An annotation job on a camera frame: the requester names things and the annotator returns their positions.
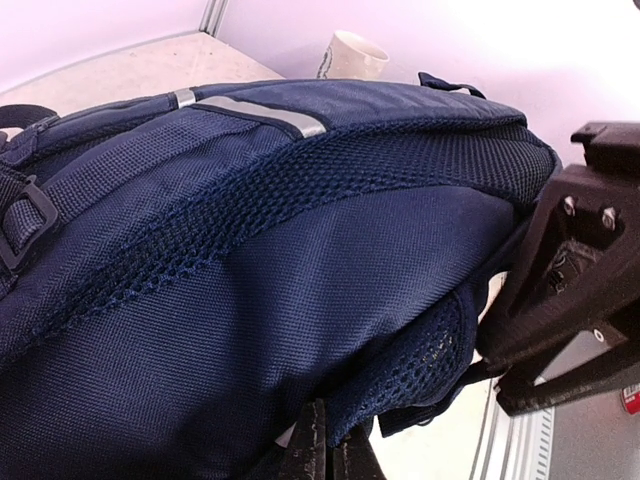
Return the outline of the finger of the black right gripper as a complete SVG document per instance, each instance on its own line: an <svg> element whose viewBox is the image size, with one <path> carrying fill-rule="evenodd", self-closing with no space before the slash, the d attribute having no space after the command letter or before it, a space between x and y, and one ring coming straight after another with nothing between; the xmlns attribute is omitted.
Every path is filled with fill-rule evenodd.
<svg viewBox="0 0 640 480"><path fill-rule="evenodd" d="M622 339L604 353L537 384L581 332L608 326ZM500 374L498 403L511 416L624 388L639 381L639 291L566 289L531 305L502 291L480 323L476 348Z"/></svg>

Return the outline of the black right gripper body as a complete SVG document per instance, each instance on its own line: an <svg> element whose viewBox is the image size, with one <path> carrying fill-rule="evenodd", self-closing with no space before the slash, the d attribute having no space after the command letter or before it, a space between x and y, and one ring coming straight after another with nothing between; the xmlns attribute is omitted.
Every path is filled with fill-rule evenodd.
<svg viewBox="0 0 640 480"><path fill-rule="evenodd" d="M509 276L513 320L602 320L639 297L639 126L588 123L571 140L585 162L544 189Z"/></svg>

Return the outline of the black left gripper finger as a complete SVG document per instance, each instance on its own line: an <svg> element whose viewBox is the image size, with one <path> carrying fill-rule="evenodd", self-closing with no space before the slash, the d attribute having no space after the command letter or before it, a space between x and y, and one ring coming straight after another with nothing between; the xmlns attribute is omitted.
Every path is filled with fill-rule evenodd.
<svg viewBox="0 0 640 480"><path fill-rule="evenodd" d="M380 464L365 430L355 427L335 448L328 443L322 399L301 410L277 478L280 480L380 480Z"/></svg>

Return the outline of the navy blue student backpack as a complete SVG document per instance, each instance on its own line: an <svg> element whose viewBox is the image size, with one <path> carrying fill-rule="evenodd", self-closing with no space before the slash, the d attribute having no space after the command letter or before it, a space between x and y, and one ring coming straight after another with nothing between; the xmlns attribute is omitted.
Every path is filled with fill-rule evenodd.
<svg viewBox="0 0 640 480"><path fill-rule="evenodd" d="M273 479L305 406L330 447L439 415L561 167L427 75L1 124L5 479Z"/></svg>

